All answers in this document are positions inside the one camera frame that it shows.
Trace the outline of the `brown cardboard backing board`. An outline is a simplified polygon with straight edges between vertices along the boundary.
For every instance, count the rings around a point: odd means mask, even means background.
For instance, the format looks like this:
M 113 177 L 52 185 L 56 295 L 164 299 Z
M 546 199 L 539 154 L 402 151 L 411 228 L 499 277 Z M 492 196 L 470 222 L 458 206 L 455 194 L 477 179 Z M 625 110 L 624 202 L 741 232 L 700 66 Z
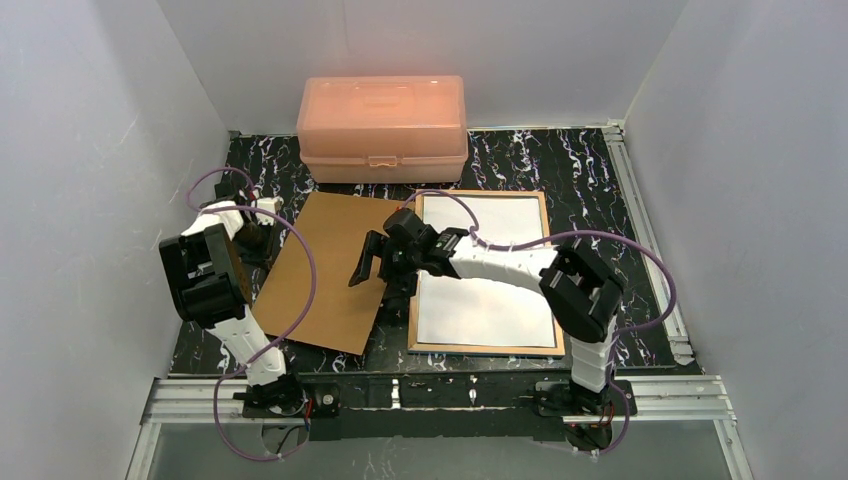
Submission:
M 365 235 L 381 231 L 402 203 L 370 197 L 312 192 L 294 227 L 305 239 L 317 269 L 311 308 L 286 336 L 309 345 L 360 355 L 365 351 L 385 284 L 374 263 L 370 278 L 351 288 Z M 299 241 L 289 235 L 260 289 L 252 313 L 268 335 L 286 331 L 302 312 L 311 288 L 311 269 Z

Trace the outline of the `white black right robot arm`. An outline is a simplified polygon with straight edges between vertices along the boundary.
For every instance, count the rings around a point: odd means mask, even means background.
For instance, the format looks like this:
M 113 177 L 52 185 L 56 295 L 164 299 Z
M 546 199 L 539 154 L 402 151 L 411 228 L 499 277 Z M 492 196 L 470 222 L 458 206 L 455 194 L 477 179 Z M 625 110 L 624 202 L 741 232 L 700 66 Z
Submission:
M 540 295 L 571 339 L 571 384 L 593 394 L 607 391 L 623 284 L 582 240 L 498 250 L 482 245 L 468 229 L 438 231 L 414 211 L 400 208 L 380 231 L 366 234 L 349 286 L 369 279 L 374 259 L 380 261 L 378 277 L 402 297 L 413 294 L 413 287 L 405 283 L 420 271 L 457 280 L 494 281 Z

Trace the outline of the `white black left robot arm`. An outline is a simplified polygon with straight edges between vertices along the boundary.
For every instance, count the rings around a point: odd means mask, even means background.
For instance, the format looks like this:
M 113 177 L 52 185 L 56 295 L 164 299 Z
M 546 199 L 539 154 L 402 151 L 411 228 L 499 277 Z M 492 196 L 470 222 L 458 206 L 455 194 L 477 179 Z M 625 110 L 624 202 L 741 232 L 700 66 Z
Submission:
M 182 233 L 159 242 L 169 291 L 179 317 L 214 335 L 245 367 L 248 384 L 266 387 L 287 374 L 282 351 L 270 344 L 252 313 L 252 282 L 246 266 L 270 270 L 273 220 L 241 206 L 279 209 L 275 199 L 257 199 L 230 182 L 215 186 Z

